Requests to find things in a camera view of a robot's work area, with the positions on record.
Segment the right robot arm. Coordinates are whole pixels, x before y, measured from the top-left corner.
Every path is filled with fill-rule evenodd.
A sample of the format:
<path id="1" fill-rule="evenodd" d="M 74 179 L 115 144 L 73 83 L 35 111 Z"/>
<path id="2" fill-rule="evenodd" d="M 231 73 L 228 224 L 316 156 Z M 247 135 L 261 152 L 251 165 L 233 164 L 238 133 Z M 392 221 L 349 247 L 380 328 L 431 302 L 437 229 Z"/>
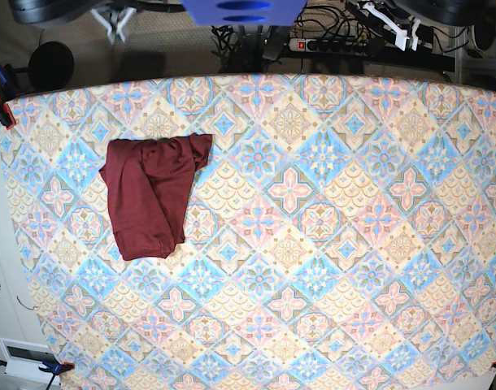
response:
<path id="1" fill-rule="evenodd" d="M 106 29 L 112 45 L 116 40 L 126 41 L 124 29 L 138 11 L 186 12 L 182 4 L 160 1 L 10 0 L 8 3 L 17 23 L 42 29 L 71 22 L 89 12 Z"/>

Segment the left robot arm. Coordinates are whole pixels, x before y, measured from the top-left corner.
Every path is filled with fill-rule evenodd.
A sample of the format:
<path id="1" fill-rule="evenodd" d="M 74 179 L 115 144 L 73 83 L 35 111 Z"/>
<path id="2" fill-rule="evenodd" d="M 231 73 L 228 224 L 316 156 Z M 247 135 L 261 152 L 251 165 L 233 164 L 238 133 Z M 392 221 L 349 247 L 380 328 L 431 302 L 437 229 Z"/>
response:
<path id="1" fill-rule="evenodd" d="M 496 1 L 359 1 L 359 8 L 387 26 L 393 36 L 389 42 L 400 50 L 417 50 L 422 22 L 451 28 L 496 25 Z"/>

